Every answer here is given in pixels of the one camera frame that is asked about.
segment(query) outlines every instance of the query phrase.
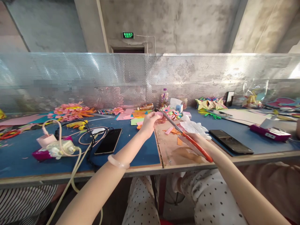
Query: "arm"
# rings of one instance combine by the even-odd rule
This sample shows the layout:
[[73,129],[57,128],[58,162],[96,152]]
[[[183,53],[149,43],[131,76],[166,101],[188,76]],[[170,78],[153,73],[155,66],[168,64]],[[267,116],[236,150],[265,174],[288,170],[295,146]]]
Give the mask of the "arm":
[[[160,118],[155,112],[148,114],[141,130],[115,155],[115,159],[124,164],[131,163],[144,142],[152,135],[156,120]],[[110,162],[105,163],[70,202],[57,225],[92,224],[125,171]]]
[[[231,160],[199,134],[188,133],[212,157],[250,225],[289,225],[277,209],[243,176]],[[181,139],[192,149],[194,146]]]

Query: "polka dot pants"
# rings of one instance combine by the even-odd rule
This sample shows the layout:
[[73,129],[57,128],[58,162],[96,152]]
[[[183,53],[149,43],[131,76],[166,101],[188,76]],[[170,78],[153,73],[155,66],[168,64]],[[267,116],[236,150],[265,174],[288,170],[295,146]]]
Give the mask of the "polka dot pants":
[[[195,223],[247,225],[218,169],[187,172],[181,190],[195,206]],[[160,224],[150,177],[132,179],[122,225]]]
[[197,225],[247,224],[218,169],[187,172],[181,190],[195,205]]
[[150,177],[134,177],[122,225],[160,224]]

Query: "striped shirt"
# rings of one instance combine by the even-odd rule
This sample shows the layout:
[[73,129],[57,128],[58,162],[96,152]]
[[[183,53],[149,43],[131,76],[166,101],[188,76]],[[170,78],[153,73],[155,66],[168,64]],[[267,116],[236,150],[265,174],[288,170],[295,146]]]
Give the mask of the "striped shirt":
[[0,225],[35,225],[58,185],[0,190]]

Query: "purple device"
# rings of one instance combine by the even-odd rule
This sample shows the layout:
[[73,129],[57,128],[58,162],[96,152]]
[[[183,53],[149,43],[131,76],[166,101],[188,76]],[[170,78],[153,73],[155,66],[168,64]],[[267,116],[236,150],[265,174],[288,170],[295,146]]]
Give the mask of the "purple device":
[[[63,140],[71,140],[73,141],[71,136],[62,137]],[[42,151],[42,148],[39,150],[36,150],[32,153],[32,156],[39,162],[45,161],[46,159],[51,159],[53,157],[50,156],[49,152],[47,150]]]
[[251,125],[250,130],[252,130],[262,136],[268,137],[274,141],[285,142],[291,137],[291,135],[289,133],[279,131],[275,128],[264,129],[256,124]]

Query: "white paper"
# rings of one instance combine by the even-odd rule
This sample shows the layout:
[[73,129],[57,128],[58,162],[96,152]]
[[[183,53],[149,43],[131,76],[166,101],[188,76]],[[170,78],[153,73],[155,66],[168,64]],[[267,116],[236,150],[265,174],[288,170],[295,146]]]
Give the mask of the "white paper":
[[211,136],[205,133],[208,132],[208,130],[205,127],[201,126],[201,123],[196,123],[194,121],[184,121],[180,122],[180,125],[189,133],[198,133],[207,140],[212,139]]
[[270,117],[272,117],[272,115],[270,114],[264,116],[249,112],[244,109],[221,109],[221,111],[232,115],[232,118],[228,118],[228,120],[232,120],[249,126],[253,124],[261,125],[266,118],[270,119]]
[[172,108],[176,108],[177,105],[181,105],[182,101],[180,99],[177,98],[171,98],[170,100],[170,107]]

